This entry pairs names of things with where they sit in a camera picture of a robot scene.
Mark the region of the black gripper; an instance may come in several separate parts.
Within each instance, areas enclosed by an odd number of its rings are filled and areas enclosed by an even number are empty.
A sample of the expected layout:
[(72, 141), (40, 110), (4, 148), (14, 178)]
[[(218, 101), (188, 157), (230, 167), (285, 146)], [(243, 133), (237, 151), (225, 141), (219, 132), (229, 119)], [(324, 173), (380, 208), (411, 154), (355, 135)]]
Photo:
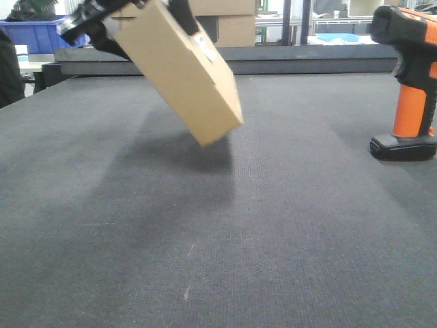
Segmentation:
[[(74, 45), (79, 36), (86, 34), (96, 50), (130, 61), (129, 56), (115, 41), (114, 35), (118, 28), (111, 18), (112, 14), (129, 3), (142, 9), (147, 1), (84, 1), (58, 25), (58, 34), (69, 45)], [(189, 36), (199, 32), (199, 25), (188, 0), (171, 0), (168, 2), (168, 9)]]

